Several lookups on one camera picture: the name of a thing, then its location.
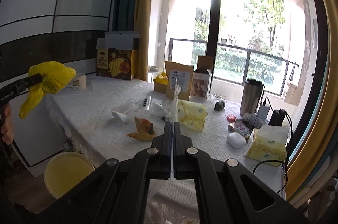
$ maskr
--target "human hand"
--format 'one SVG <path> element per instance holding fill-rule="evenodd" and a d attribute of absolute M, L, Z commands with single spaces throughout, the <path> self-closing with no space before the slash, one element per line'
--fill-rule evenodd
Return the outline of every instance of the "human hand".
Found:
<path fill-rule="evenodd" d="M 5 106 L 5 122 L 1 126 L 2 141 L 7 145 L 13 142 L 13 126 L 12 126 L 12 107 L 7 104 Z"/>

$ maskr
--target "white tablecloth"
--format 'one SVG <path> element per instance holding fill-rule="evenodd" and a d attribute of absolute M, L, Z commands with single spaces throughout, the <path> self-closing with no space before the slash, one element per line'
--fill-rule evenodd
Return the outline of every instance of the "white tablecloth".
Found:
<path fill-rule="evenodd" d="M 55 96 L 48 97 L 50 117 L 57 126 L 72 137 L 76 148 L 86 154 L 95 166 L 109 158 L 126 160 L 143 149 L 151 146 L 150 142 L 141 142 L 126 137 L 136 131 L 134 122 L 122 123 L 112 118 L 110 109 L 130 98 L 141 101 L 146 96 L 155 100 L 167 100 L 165 95 L 153 91 L 153 85 L 140 80 L 124 81 L 95 75 L 87 76 L 88 90 L 75 92 L 65 88 Z M 202 149 L 212 158 L 225 161 L 235 158 L 250 171 L 257 161 L 243 157 L 244 149 L 235 149 L 227 141 L 228 114 L 239 116 L 238 103 L 226 102 L 224 111 L 214 111 L 214 104 L 206 103 L 208 116 L 202 132 L 192 131 L 181 126 L 183 135 L 192 139 L 194 147 Z M 163 133 L 164 122 L 151 119 L 155 134 Z M 267 164 L 260 165 L 256 175 L 271 189 L 278 191 L 282 186 L 282 168 Z M 178 181 L 171 178 L 161 183 L 151 183 L 150 192 L 157 192 L 155 198 L 163 203 L 170 203 L 174 209 L 186 214 L 197 215 L 197 201 L 192 180 Z"/>

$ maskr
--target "yellow bowl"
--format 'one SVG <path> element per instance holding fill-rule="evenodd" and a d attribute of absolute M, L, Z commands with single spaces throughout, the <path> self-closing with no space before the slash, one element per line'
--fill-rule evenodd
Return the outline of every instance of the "yellow bowl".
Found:
<path fill-rule="evenodd" d="M 84 155 L 75 152 L 60 153 L 46 166 L 46 188 L 52 196 L 59 199 L 94 170 L 94 166 Z"/>

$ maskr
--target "product label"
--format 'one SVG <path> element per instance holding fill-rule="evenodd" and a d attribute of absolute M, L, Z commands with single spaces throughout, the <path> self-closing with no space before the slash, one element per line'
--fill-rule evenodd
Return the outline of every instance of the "product label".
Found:
<path fill-rule="evenodd" d="M 97 49 L 97 68 L 108 69 L 108 50 Z"/>
<path fill-rule="evenodd" d="M 182 91 L 187 92 L 189 86 L 190 72 L 182 71 L 170 71 L 169 82 L 170 88 L 175 90 L 175 79 L 177 78 L 177 83 L 181 87 Z"/>

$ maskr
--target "crumpled paper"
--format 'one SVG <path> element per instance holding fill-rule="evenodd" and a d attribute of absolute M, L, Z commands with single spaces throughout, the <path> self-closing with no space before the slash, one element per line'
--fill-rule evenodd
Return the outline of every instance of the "crumpled paper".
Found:
<path fill-rule="evenodd" d="M 155 137 L 154 125 L 145 118 L 134 118 L 137 132 L 132 132 L 126 136 L 135 138 L 139 141 L 150 142 Z"/>

